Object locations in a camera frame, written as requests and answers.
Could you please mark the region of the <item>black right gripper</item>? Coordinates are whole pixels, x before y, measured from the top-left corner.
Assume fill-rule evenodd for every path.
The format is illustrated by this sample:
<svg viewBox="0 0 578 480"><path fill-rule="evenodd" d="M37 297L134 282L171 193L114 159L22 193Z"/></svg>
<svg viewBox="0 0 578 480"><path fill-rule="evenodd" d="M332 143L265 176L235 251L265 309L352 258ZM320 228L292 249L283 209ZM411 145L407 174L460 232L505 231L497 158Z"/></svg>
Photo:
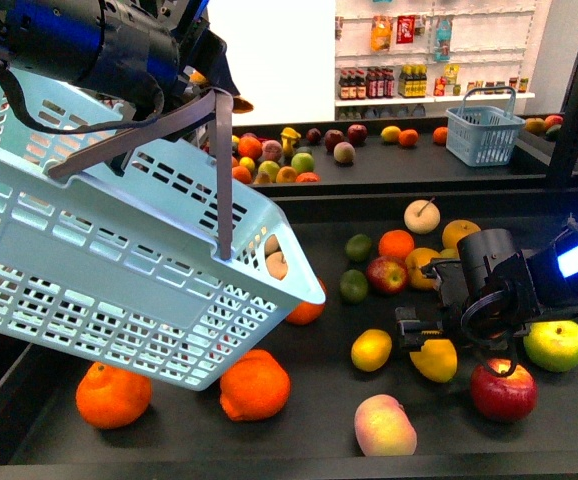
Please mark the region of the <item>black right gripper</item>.
<svg viewBox="0 0 578 480"><path fill-rule="evenodd" d="M506 345L526 336L540 307L523 253L505 229L472 233L457 259L434 258L422 268L434 281L441 320L422 321L414 307L397 307L400 349L421 349L444 336L462 345Z"/></svg>

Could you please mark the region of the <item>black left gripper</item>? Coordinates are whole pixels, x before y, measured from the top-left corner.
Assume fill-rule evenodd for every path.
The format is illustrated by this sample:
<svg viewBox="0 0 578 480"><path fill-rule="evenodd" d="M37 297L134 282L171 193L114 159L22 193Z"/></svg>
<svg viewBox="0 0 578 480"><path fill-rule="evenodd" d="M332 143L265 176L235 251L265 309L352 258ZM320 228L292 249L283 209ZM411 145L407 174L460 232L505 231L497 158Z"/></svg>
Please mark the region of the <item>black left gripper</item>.
<svg viewBox="0 0 578 480"><path fill-rule="evenodd" d="M186 67L203 75L211 87L218 87L234 97L240 94L231 76L227 44L210 29L208 20L180 21L177 26L170 24L169 28L179 56L177 81L168 94L169 108L178 108L185 103L183 96L190 82L184 74Z"/></svg>

